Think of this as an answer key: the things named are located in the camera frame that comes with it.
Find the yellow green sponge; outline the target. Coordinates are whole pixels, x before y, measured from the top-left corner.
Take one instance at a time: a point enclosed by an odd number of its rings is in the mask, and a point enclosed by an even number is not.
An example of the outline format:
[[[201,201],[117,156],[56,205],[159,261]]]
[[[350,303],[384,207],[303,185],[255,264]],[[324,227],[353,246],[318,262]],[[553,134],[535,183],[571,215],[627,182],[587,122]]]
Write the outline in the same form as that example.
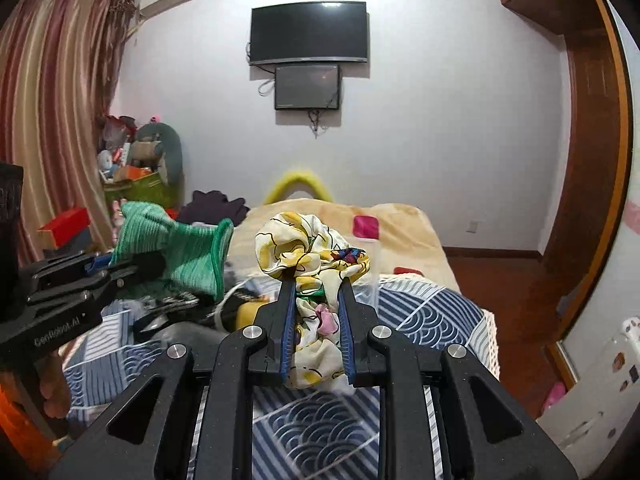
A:
[[[268,301],[264,300],[252,300],[241,304],[236,311],[235,329],[242,330],[247,326],[253,325],[259,309],[266,304],[268,304]]]

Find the green knitted cloth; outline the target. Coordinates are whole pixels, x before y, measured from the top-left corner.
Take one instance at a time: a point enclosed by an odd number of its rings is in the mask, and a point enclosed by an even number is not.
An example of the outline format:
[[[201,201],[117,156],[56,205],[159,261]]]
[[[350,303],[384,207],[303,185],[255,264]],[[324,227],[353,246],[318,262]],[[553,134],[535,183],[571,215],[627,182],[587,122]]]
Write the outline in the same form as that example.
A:
[[[165,280],[189,292],[222,299],[224,262],[234,230],[230,219],[216,226],[194,226],[171,219],[160,205],[147,202],[127,202],[120,210],[124,223],[111,264],[157,252],[165,260]]]

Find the floral yellow white scrunchie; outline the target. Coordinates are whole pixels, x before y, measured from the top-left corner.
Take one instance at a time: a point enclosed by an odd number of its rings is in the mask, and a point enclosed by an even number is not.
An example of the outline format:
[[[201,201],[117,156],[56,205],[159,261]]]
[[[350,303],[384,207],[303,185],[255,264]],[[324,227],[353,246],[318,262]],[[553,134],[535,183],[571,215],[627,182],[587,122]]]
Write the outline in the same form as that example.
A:
[[[331,389],[345,376],[338,291],[370,269],[370,258],[313,214],[285,211],[255,235],[259,269],[295,283],[295,323],[288,386]]]

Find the pink rabbit plush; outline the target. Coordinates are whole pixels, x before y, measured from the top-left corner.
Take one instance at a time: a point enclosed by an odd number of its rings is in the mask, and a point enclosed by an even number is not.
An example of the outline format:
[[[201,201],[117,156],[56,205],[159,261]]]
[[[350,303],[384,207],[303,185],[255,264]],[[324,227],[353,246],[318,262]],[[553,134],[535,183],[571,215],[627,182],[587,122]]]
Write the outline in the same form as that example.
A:
[[[125,222],[125,215],[122,212],[122,206],[126,204],[126,200],[121,198],[120,200],[114,200],[112,203],[112,223],[113,228],[118,232]]]

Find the black patterned cloth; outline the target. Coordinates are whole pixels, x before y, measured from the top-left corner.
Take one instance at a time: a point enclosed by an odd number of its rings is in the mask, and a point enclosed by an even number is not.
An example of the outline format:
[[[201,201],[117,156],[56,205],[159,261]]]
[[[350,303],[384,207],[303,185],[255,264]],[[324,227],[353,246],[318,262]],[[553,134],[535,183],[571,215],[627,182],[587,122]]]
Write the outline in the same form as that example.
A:
[[[252,298],[241,284],[228,288],[219,301],[204,292],[186,290],[171,290],[168,296],[163,297],[142,296],[136,298],[130,307],[134,317],[132,331],[142,338],[151,337],[168,326],[191,322],[230,333],[235,330],[238,307]]]

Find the red box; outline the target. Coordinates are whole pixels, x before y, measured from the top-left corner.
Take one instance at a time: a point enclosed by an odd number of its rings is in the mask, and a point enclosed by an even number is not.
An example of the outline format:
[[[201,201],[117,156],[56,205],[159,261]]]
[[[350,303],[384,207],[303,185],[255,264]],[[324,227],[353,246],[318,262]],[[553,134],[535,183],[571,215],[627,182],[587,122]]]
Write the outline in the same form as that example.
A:
[[[37,230],[41,249],[58,249],[88,228],[89,214],[85,207],[75,207],[58,214]]]

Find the green storage crate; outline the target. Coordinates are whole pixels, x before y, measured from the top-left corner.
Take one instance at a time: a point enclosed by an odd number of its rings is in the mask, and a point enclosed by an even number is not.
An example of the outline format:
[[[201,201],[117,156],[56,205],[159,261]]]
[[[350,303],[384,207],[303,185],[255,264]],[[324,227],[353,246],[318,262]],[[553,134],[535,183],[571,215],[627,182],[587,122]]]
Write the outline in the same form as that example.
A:
[[[135,202],[148,202],[171,208],[178,204],[178,188],[175,185],[166,185],[158,172],[148,174],[137,180],[122,180],[105,183],[103,191],[107,206],[111,206],[114,200],[134,200]]]

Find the dark purple clothes pile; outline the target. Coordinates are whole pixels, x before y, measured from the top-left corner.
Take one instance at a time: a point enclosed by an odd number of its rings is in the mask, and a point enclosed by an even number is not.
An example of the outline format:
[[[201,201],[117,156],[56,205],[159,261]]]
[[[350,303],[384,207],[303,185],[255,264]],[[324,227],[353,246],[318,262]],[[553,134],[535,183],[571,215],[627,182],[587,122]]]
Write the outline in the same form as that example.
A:
[[[222,220],[229,219],[234,226],[239,226],[249,212],[250,208],[242,197],[229,200],[220,191],[194,191],[190,202],[180,209],[177,221],[218,226]]]

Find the white cabinet with stickers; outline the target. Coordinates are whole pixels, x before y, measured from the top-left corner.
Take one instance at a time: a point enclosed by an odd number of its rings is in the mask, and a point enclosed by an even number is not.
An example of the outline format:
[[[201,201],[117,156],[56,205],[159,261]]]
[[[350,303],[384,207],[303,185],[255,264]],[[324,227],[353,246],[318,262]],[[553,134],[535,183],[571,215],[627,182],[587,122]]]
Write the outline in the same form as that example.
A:
[[[578,381],[538,424],[581,479],[592,476],[639,407],[639,199],[626,205],[611,258],[563,342]]]

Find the grey green plush toy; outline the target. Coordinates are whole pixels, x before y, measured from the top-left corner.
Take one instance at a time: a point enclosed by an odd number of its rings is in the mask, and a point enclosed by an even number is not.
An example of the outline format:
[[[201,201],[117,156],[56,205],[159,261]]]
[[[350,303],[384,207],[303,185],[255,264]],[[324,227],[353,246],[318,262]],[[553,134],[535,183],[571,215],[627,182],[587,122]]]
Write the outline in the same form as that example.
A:
[[[182,149],[178,133],[164,122],[148,122],[134,134],[128,162],[150,168],[164,185],[175,185],[182,177]]]

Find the clear plastic storage box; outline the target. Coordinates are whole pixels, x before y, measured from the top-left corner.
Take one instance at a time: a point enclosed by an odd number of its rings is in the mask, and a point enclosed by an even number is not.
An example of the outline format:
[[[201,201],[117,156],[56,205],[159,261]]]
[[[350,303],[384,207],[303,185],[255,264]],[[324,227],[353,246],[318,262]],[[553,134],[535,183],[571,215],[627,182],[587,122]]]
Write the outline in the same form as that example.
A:
[[[356,300],[378,310],[378,280],[380,279],[381,244],[372,238],[347,237],[352,247],[362,249],[369,257],[369,271],[352,283]]]

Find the beige fleece blanket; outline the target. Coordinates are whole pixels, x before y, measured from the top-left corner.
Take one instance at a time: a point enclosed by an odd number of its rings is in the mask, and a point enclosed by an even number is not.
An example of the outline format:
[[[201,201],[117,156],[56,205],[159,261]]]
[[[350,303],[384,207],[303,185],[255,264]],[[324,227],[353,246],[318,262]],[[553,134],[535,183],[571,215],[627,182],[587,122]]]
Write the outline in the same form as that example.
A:
[[[355,239],[352,234],[355,217],[373,217],[378,220],[380,251],[371,256],[371,263],[378,272],[392,274],[397,268],[407,268],[421,272],[424,278],[440,286],[460,290],[430,219],[421,209],[404,204],[357,207],[296,198],[256,207],[234,229],[228,261],[236,274],[248,275],[259,270],[254,237],[271,217],[283,211],[314,214],[348,240]]]

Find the red striped curtain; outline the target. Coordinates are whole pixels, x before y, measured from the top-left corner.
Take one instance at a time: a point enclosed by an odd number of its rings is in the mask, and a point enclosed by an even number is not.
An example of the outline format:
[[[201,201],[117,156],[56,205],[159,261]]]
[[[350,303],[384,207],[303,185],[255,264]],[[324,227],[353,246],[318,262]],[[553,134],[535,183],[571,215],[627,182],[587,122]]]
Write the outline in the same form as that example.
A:
[[[24,169],[17,253],[84,207],[93,241],[111,244],[96,155],[114,98],[134,0],[20,0],[1,29],[1,158]]]

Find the small wall monitor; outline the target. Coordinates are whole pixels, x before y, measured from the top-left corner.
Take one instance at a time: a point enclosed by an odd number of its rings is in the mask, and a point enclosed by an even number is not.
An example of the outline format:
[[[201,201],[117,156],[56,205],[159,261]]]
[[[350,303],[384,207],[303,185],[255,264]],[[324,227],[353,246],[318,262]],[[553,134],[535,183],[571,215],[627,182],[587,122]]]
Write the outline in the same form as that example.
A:
[[[338,110],[342,73],[337,64],[286,64],[274,71],[274,109]]]

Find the large wall television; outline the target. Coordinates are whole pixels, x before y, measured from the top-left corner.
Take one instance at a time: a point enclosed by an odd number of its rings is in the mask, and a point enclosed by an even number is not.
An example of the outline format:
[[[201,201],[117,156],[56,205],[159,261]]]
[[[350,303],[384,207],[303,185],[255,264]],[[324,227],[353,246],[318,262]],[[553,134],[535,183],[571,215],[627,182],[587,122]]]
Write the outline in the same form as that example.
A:
[[[252,10],[252,65],[297,62],[365,63],[369,58],[364,2],[296,2]]]

